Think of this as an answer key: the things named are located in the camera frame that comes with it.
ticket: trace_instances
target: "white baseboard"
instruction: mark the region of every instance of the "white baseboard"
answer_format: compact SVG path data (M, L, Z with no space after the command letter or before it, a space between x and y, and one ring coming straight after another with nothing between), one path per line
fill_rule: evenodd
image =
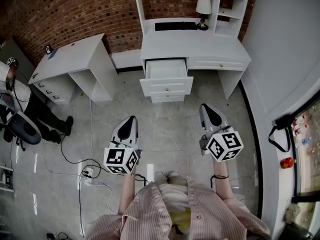
M142 66L140 60L141 50L127 50L109 54L116 69Z

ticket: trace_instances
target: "red brick wall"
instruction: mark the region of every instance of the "red brick wall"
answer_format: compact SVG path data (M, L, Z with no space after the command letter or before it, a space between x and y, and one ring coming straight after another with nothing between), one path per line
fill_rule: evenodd
M239 39L251 17L249 0ZM143 0L146 18L197 17L197 0ZM53 49L105 33L108 53L140 49L142 31L136 0L1 0L0 41L13 37L35 65Z

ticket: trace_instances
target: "black bag strap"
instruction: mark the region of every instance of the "black bag strap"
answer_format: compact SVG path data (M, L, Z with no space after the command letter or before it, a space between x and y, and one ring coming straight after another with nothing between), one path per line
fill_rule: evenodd
M273 128L272 128L272 130L271 130L271 132L270 132L270 134L269 134L269 142L272 144L272 145L274 145L277 149L279 149L280 151L282 151L282 152L289 152L289 150L290 150L290 136L289 136L289 130L288 130L288 128L284 128L284 130L285 130L285 135L286 135L286 141L287 141L287 145L288 145L288 150L287 151L285 151L285 149L282 147L282 146L280 146L278 143L276 143L274 140L272 140L272 139L270 139L270 136L272 135L272 134L274 134L274 132L275 132L275 130L277 129L277 126L274 126Z

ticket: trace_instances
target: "black pants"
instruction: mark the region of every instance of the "black pants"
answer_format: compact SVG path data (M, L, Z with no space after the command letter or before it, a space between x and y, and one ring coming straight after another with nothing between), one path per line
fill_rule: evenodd
M41 120L48 126L57 129L63 134L67 133L67 125L64 121L57 118L36 95L32 92L31 98L29 100L28 106L24 111L24 114L35 123L39 128L42 138L48 142L54 142L57 140L57 134L49 130L47 126L39 122Z

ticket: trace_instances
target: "lamp shade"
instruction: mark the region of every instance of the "lamp shade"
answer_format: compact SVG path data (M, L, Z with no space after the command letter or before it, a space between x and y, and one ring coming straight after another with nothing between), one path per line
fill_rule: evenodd
M196 9L200 14L211 14L211 1L210 0L198 0Z

